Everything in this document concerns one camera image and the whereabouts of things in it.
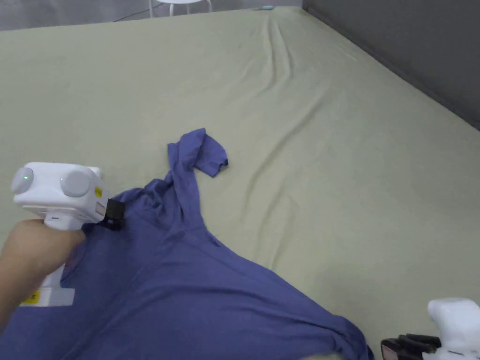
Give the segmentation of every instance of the cable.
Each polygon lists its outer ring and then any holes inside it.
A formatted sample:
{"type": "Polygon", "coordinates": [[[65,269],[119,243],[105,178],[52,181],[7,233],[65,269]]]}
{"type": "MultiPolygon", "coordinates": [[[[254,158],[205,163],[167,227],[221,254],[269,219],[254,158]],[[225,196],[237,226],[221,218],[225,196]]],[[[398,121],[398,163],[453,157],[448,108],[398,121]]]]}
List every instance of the cable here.
{"type": "MultiPolygon", "coordinates": [[[[157,8],[157,7],[159,7],[160,5],[163,5],[163,3],[161,3],[161,4],[158,4],[158,5],[155,5],[155,6],[152,8],[152,10],[153,10],[153,9],[156,9],[156,8],[157,8]]],[[[139,12],[134,12],[133,14],[130,14],[130,15],[127,15],[127,16],[124,16],[124,17],[121,17],[121,18],[119,18],[119,19],[115,20],[115,21],[114,21],[114,23],[116,23],[117,21],[120,21],[120,20],[126,19],[126,18],[128,18],[128,17],[130,17],[130,16],[134,16],[134,15],[141,14],[141,13],[143,13],[143,12],[147,12],[147,11],[149,11],[149,10],[150,10],[150,9],[147,9],[147,10],[142,10],[142,11],[139,11],[139,12]]]]}

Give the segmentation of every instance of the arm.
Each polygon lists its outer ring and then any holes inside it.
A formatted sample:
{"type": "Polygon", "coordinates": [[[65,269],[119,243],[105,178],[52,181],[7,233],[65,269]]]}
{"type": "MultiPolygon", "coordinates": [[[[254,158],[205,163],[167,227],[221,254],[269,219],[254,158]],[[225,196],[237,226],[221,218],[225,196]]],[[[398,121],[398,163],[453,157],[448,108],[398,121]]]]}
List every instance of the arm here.
{"type": "Polygon", "coordinates": [[[20,303],[65,263],[84,239],[80,230],[51,229],[42,220],[15,225],[0,254],[0,334],[20,303]]]}

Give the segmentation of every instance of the white stool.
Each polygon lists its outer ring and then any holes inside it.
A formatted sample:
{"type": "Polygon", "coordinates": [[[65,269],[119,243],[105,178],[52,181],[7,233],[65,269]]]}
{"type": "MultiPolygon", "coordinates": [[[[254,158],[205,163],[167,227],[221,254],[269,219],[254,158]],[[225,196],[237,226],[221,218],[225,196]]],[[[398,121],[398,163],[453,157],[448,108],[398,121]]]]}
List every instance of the white stool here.
{"type": "MultiPolygon", "coordinates": [[[[161,0],[161,1],[157,0],[157,1],[170,4],[170,16],[173,16],[173,7],[175,5],[181,5],[181,4],[187,5],[187,14],[190,14],[190,4],[193,4],[194,2],[200,2],[202,0],[161,0]]],[[[210,0],[206,0],[206,2],[208,2],[208,12],[213,12],[212,2],[210,0]]],[[[150,17],[153,17],[152,0],[148,0],[148,7],[150,10],[150,17]]]]}

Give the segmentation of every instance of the floor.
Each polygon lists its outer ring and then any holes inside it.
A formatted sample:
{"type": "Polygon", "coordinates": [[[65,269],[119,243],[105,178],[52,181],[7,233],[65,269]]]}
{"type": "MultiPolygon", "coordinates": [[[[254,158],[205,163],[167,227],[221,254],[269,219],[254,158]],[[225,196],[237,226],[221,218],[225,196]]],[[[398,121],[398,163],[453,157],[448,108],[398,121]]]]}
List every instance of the floor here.
{"type": "MultiPolygon", "coordinates": [[[[301,6],[301,0],[212,0],[214,11],[263,5],[301,6]]],[[[168,4],[154,0],[155,15],[168,16],[168,4]]],[[[192,5],[192,13],[206,12],[206,1],[192,5]]],[[[176,15],[186,13],[177,5],[176,15]]],[[[149,17],[148,0],[0,0],[0,30],[136,20],[149,17]]]]}

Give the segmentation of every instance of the handle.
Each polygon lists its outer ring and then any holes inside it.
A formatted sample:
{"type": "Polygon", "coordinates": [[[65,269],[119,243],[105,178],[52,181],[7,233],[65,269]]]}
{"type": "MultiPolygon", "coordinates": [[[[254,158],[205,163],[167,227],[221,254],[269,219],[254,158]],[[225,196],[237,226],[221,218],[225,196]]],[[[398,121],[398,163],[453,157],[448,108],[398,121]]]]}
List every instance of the handle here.
{"type": "Polygon", "coordinates": [[[49,228],[58,230],[80,230],[84,222],[77,217],[64,213],[47,213],[43,221],[49,228]]]}
{"type": "MultiPolygon", "coordinates": [[[[83,221],[81,221],[80,219],[64,213],[47,213],[47,216],[45,216],[45,220],[43,223],[47,225],[49,228],[54,228],[58,230],[70,230],[70,231],[80,230],[82,228],[82,225],[84,224],[83,221]]],[[[65,264],[63,264],[53,273],[48,275],[43,280],[41,287],[59,288],[60,280],[61,280],[61,276],[63,274],[64,268],[65,268],[65,264]]]]}

